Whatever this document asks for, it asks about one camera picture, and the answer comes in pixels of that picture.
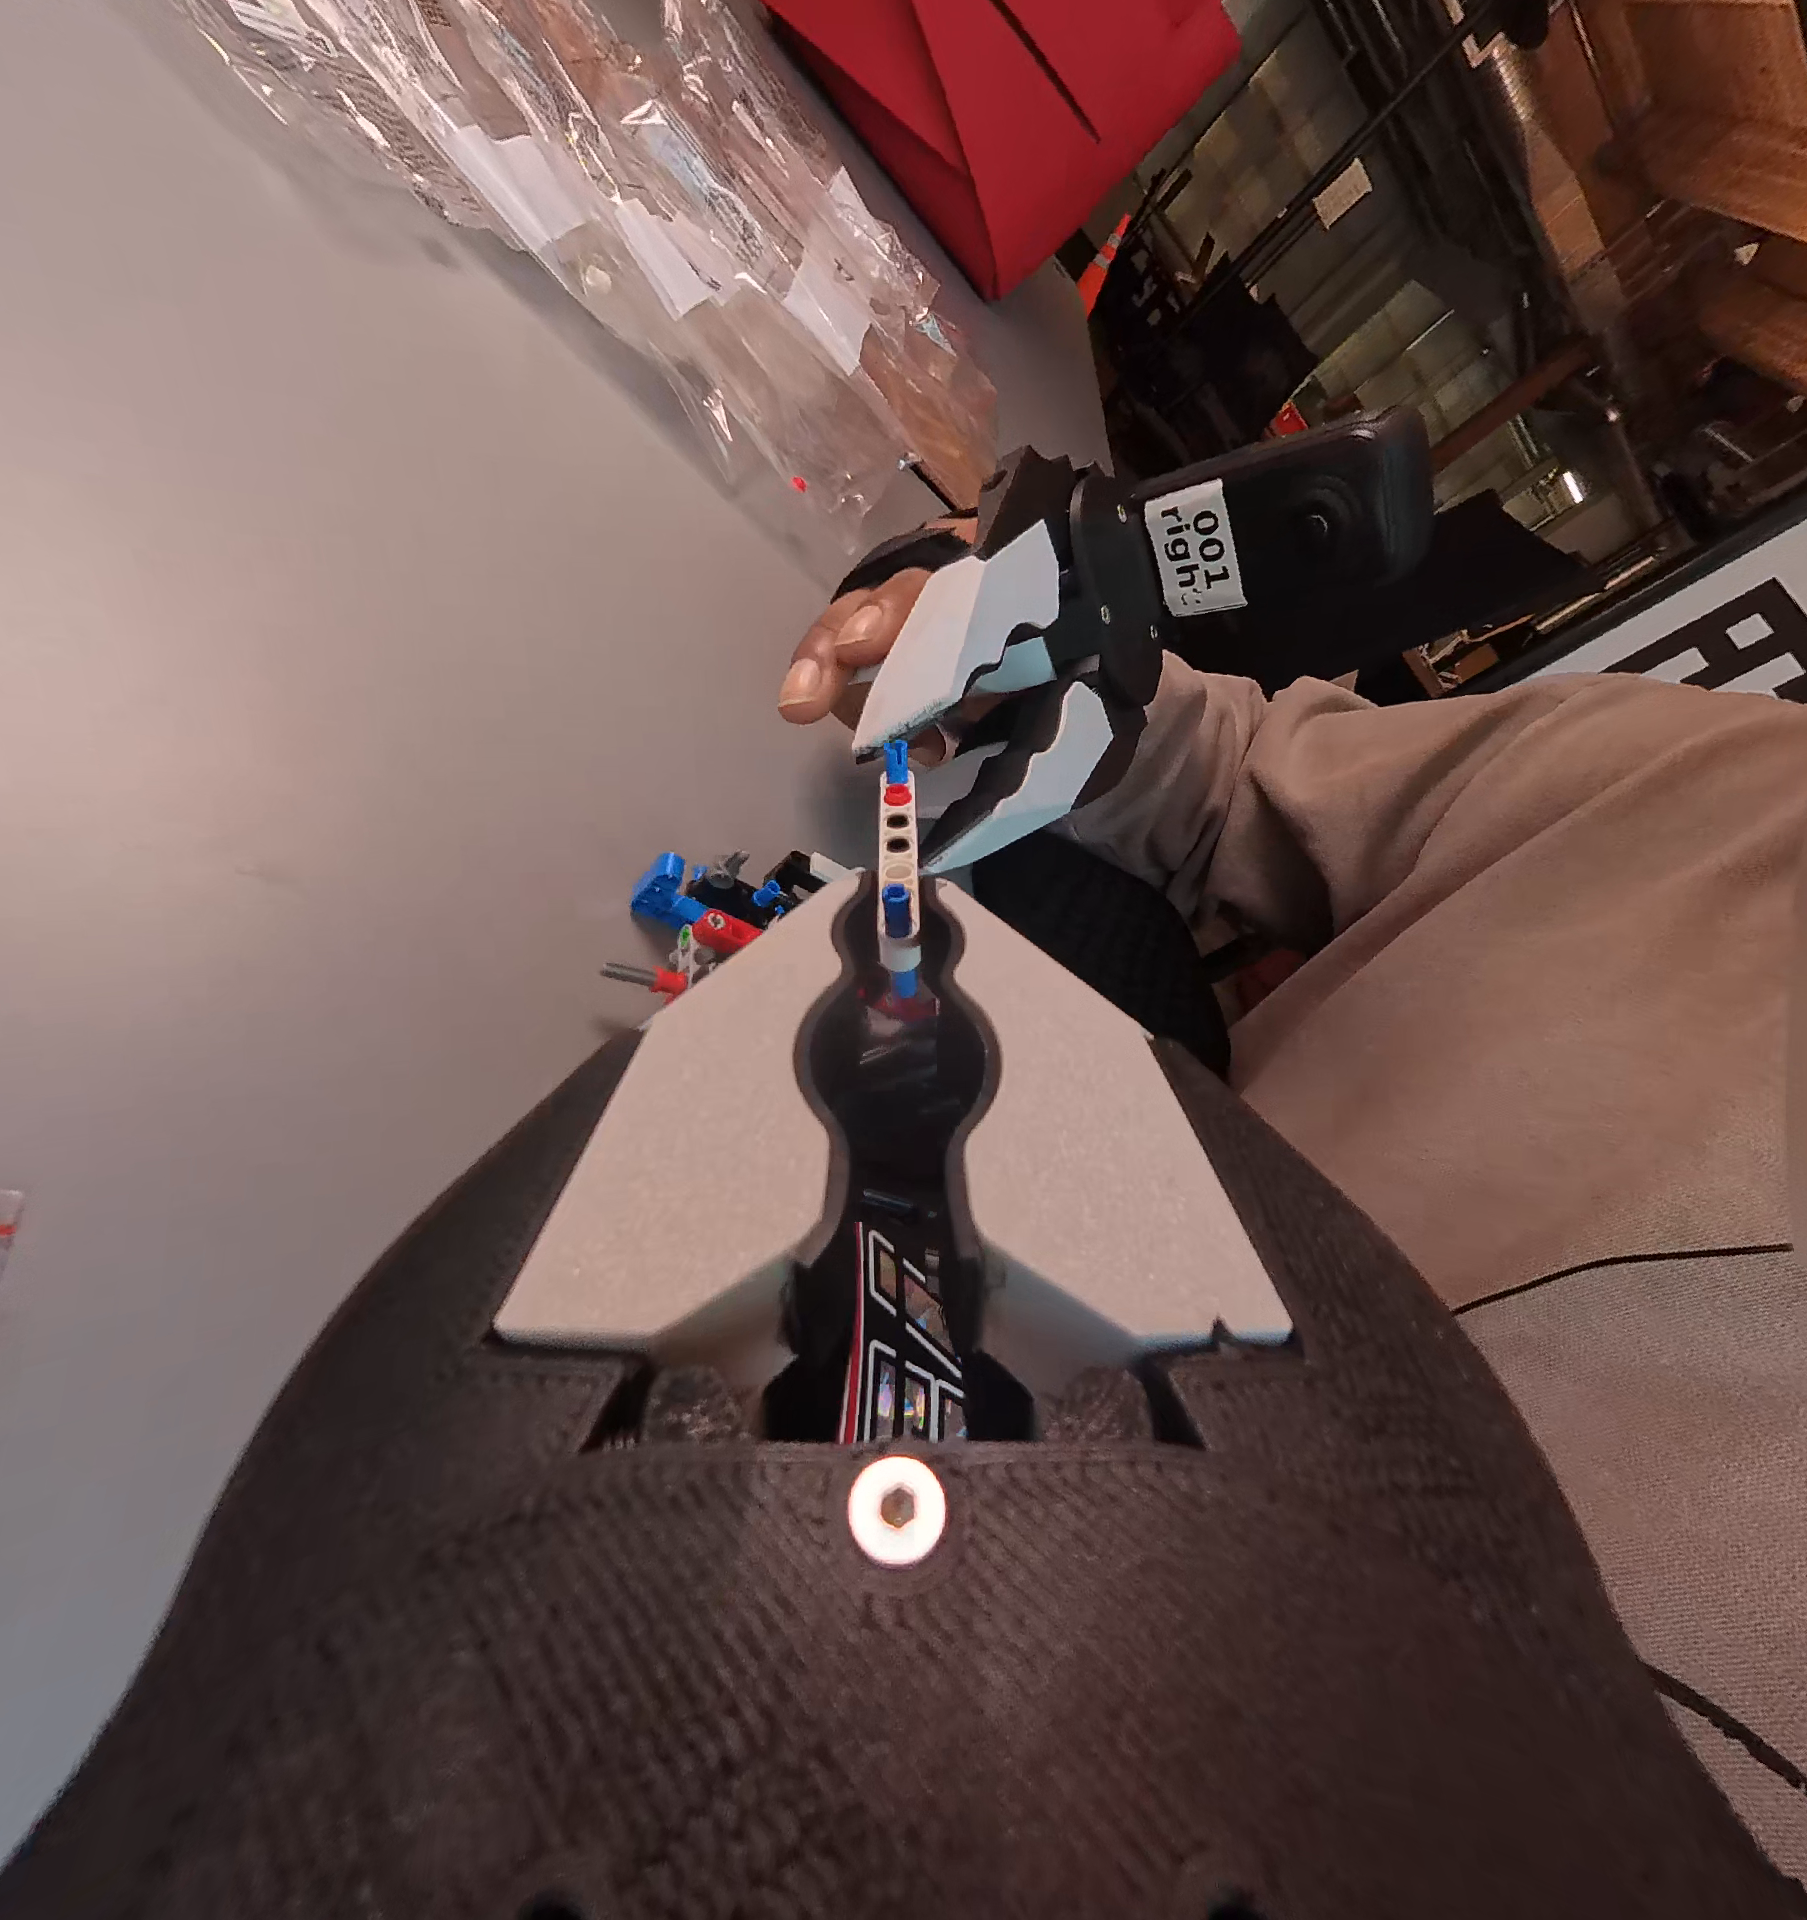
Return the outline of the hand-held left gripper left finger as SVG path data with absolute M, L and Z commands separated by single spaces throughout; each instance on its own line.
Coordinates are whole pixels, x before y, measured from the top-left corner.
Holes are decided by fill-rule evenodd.
M 749 1432 L 776 1432 L 790 1289 L 848 1185 L 802 1054 L 857 985 L 845 925 L 869 905 L 869 873 L 833 881 L 636 1036 L 496 1310 L 500 1358 L 703 1370 Z

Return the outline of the silver ventilation duct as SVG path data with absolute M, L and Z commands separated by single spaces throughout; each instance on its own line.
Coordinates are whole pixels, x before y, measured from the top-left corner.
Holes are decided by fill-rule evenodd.
M 1644 213 L 1619 147 L 1616 92 L 1581 3 L 1490 3 L 1477 71 L 1511 126 L 1543 249 L 1578 332 L 1616 357 Z

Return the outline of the white brick beam with pins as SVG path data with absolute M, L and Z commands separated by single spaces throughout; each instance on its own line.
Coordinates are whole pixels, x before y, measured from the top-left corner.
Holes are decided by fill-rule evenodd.
M 873 866 L 873 930 L 882 994 L 873 1009 L 916 1027 L 934 1021 L 937 998 L 922 985 L 922 872 L 916 773 L 903 739 L 882 745 L 882 779 L 876 794 L 876 866 Z

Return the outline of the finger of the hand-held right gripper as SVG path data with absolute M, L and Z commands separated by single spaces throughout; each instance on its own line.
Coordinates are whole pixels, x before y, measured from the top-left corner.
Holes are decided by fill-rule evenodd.
M 1055 620 L 1058 562 L 1048 529 L 937 569 L 872 679 L 852 755 L 879 757 L 888 742 L 912 739 L 976 693 L 1055 684 L 1048 645 Z
M 1118 729 L 1088 684 L 1055 684 L 1015 703 L 1007 742 L 922 837 L 922 872 L 973 867 L 1070 818 L 1116 750 Z

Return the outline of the grey desk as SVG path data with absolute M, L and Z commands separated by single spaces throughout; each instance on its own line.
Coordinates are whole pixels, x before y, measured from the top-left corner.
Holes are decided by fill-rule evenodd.
M 845 553 L 174 3 L 0 3 L 0 1868 L 389 1244 L 638 1003 L 660 849 L 852 854 Z

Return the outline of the person's right forearm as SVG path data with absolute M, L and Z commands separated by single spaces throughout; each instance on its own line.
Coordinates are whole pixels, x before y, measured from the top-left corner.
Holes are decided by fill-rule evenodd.
M 1807 703 L 1774 696 L 1583 673 L 1371 708 L 1171 666 L 1058 834 L 1300 952 L 1455 911 L 1468 952 L 1677 978 L 1787 937 L 1803 826 Z

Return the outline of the black mesh chair pad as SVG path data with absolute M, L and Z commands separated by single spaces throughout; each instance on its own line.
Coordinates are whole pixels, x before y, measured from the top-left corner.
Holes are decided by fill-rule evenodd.
M 1229 1076 L 1229 1030 L 1183 916 L 1074 837 L 1034 831 L 969 872 L 976 899 L 1153 1039 Z

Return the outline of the red felt bag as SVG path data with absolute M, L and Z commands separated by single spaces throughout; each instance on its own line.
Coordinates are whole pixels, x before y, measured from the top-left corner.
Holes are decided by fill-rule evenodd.
M 772 37 L 985 301 L 1241 61 L 1226 3 L 766 3 Z

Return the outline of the pile of clear plastic bags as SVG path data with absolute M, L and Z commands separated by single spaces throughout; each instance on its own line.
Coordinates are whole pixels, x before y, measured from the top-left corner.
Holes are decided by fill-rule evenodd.
M 940 277 L 772 65 L 751 3 L 183 3 L 277 123 L 529 255 L 670 387 L 724 478 L 833 532 L 901 471 L 969 510 L 995 387 Z

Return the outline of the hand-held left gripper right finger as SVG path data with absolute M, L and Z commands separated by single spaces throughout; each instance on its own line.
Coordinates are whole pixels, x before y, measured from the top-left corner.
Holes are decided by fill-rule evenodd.
M 1171 1071 L 1195 1091 L 1216 1076 L 967 893 L 930 893 L 948 1004 L 980 1039 L 951 1143 L 969 1423 L 1034 1429 L 1088 1373 L 1289 1347 L 1294 1316 Z

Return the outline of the framed marker poster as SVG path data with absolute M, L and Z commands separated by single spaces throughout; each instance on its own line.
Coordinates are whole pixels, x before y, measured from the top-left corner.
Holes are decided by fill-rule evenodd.
M 1807 703 L 1807 490 L 1547 645 L 1517 678 L 1592 673 Z

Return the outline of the brick-built toy race car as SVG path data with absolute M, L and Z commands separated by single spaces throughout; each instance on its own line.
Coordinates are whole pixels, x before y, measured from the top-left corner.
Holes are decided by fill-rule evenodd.
M 808 860 L 808 902 L 837 872 Z M 848 1176 L 834 1231 L 790 1289 L 794 1367 L 770 1388 L 779 1444 L 955 1444 L 967 1438 L 964 1344 L 951 1310 L 973 1304 L 955 1241 L 951 1143 L 980 1100 L 980 1039 L 948 1004 L 942 972 L 948 928 L 940 911 L 922 925 L 922 985 L 934 1021 L 901 1027 L 873 1009 L 882 994 L 872 905 L 845 925 L 857 985 L 813 1024 L 802 1054 L 808 1091 L 833 1121 Z M 630 1367 L 590 1449 L 717 1440 L 746 1432 L 720 1374 L 660 1374 Z

